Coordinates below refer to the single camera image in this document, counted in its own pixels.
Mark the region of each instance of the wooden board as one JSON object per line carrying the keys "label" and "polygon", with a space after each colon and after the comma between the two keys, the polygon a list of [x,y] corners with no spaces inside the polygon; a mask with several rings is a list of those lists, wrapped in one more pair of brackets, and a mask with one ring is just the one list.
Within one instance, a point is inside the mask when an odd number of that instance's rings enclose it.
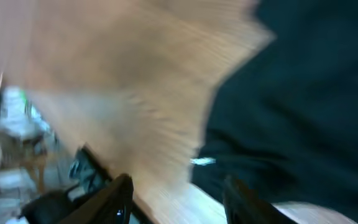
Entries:
{"label": "wooden board", "polygon": [[225,223],[189,184],[218,83],[267,40],[252,2],[39,0],[29,98],[74,153],[87,142],[134,179],[155,223]]}

